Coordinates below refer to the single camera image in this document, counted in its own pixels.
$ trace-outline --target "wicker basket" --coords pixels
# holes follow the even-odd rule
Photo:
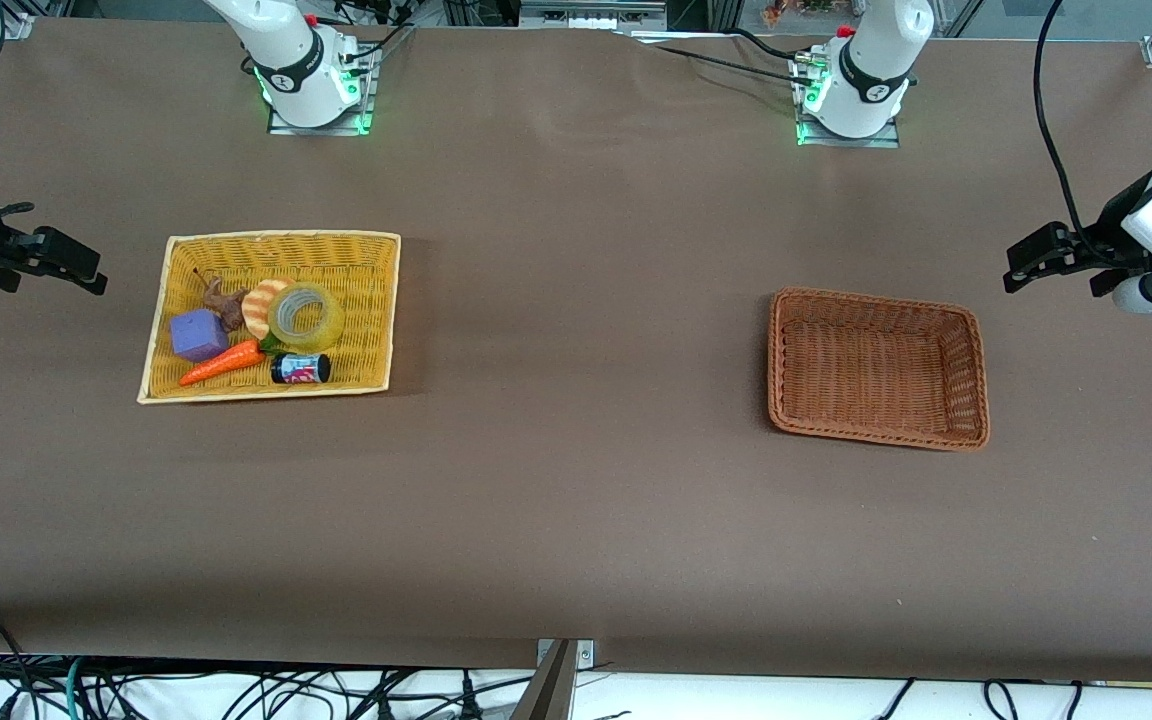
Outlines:
[[[786,432],[963,452],[990,439],[980,329],[964,306],[785,288],[767,378]]]
[[[387,389],[399,247],[397,234],[378,232],[242,232],[170,238],[137,401],[271,400]],[[274,384],[270,364],[262,363],[180,387],[180,376],[192,364],[173,355],[168,323],[202,306],[205,285],[195,270],[219,274],[226,291],[288,276],[332,293],[344,308],[346,325],[338,344],[326,350],[332,357],[329,382]],[[301,311],[296,323],[297,329],[311,327],[317,323],[314,310]],[[229,333],[230,343],[250,338],[243,328]]]

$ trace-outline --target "yellow basket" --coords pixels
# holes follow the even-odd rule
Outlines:
[[[137,402],[273,400],[388,389],[401,243],[397,234],[380,232],[236,232],[168,240]],[[196,270],[220,275],[223,291],[251,290],[263,279],[285,276],[319,283],[332,293],[344,308],[344,334],[325,351],[332,359],[329,382],[275,384],[270,364],[262,363],[180,387],[180,376],[194,364],[173,354],[168,324],[175,314],[202,306],[205,283]],[[314,310],[308,306],[297,313],[296,323],[297,329],[317,323]],[[251,340],[247,328],[229,333],[230,344],[244,340]]]

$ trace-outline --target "table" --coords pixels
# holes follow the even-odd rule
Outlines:
[[[796,146],[776,82],[630,38],[422,29],[342,141],[265,135],[227,26],[40,20],[0,61],[0,200],[99,249],[109,293],[0,293],[1,616],[36,652],[528,666],[594,637],[626,670],[1152,679],[1152,318],[1084,278],[1002,291],[1063,211],[1032,54],[932,41],[901,150],[854,151]],[[1152,70],[1047,68],[1093,217],[1152,165]],[[392,391],[136,406],[166,237],[265,228],[402,234]],[[970,306],[990,446],[776,432],[786,286]]]

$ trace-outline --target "teal cable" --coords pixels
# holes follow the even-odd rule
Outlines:
[[[65,675],[65,707],[69,710],[69,720],[78,720],[78,708],[74,706],[74,684],[78,680],[78,664],[82,657],[74,659],[74,665],[69,666],[69,674]]]

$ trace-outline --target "small can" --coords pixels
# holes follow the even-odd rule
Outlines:
[[[326,355],[280,353],[270,363],[270,378],[279,384],[327,382],[332,379],[332,359]]]

